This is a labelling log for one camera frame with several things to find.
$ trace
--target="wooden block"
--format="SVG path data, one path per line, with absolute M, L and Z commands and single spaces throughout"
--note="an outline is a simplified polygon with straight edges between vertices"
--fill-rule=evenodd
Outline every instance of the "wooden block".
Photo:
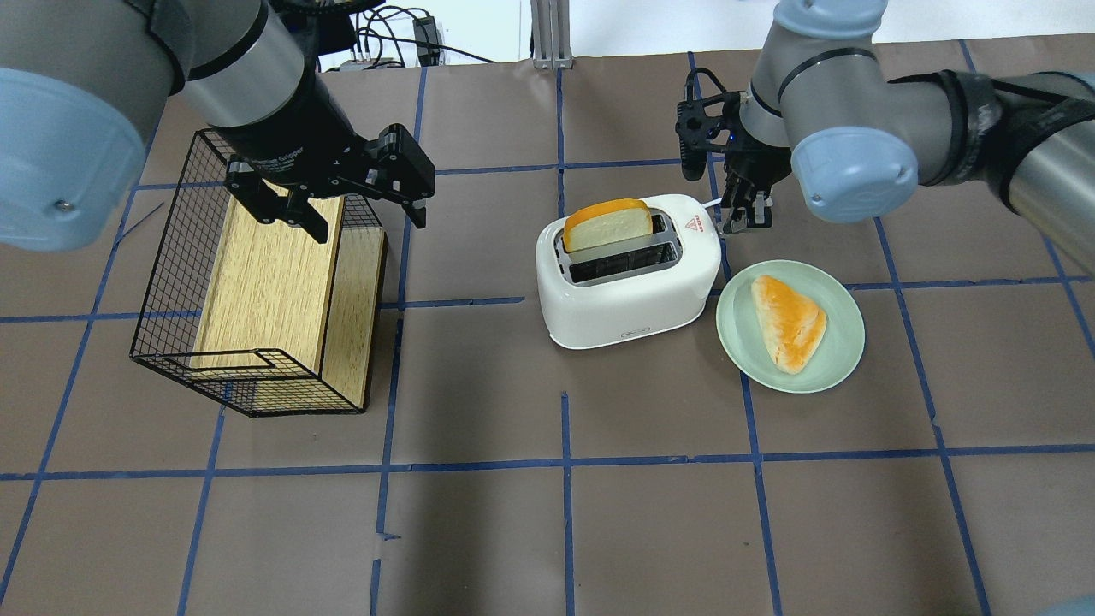
M 326 243 L 281 222 L 261 224 L 239 201 L 230 200 L 201 307 L 196 353 L 274 348 L 319 372 L 344 198 L 310 202 L 332 229 Z M 191 360 L 192 369 L 262 365 L 258 358 L 242 355 Z
M 272 186 L 285 194 L 278 186 Z M 260 224 L 235 199 L 229 204 L 194 345 L 193 379 L 241 382 L 258 409 L 300 410 L 293 405 L 337 407 L 322 400 L 324 387 L 286 376 L 253 349 L 279 349 L 303 364 L 354 406 L 368 394 L 369 353 L 383 270 L 384 230 L 342 223 L 344 198 L 311 199 L 331 236 L 315 243 L 283 223 Z
M 320 374 L 358 407 L 367 394 L 383 257 L 381 226 L 343 229 Z

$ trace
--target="light blue joint cover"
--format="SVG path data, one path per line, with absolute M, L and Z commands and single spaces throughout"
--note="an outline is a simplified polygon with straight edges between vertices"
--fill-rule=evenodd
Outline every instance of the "light blue joint cover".
M 1038 616 L 1095 616 L 1095 595 L 1056 605 Z
M 791 154 L 806 205 L 830 222 L 892 211 L 917 189 L 917 154 L 877 128 L 838 126 L 803 139 Z
M 780 0 L 775 21 L 814 38 L 845 40 L 871 36 L 883 23 L 887 0 Z
M 143 165 L 137 129 L 102 98 L 0 68 L 0 243 L 38 251 L 88 245 Z

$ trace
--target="toaster slot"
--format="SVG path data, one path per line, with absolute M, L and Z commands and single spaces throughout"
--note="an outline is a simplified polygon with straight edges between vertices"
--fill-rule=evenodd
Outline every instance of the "toaster slot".
M 592 286 L 671 267 L 680 259 L 681 244 L 669 217 L 652 208 L 654 232 L 567 253 L 562 233 L 555 241 L 563 277 L 577 286 Z

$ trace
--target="bread slice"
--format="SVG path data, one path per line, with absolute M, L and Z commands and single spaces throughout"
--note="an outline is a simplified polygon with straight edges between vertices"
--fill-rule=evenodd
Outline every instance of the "bread slice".
M 752 297 L 764 348 L 775 368 L 793 375 L 803 372 L 825 336 L 825 311 L 809 297 L 768 275 L 753 280 Z
M 572 213 L 563 224 L 563 249 L 574 252 L 653 232 L 650 210 L 642 199 L 618 198 Z

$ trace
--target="toast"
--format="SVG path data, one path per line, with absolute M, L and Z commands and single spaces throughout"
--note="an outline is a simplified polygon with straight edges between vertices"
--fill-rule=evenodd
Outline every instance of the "toast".
M 653 232 L 654 221 L 645 202 L 618 198 L 584 207 L 567 217 L 563 224 L 563 249 L 574 252 Z

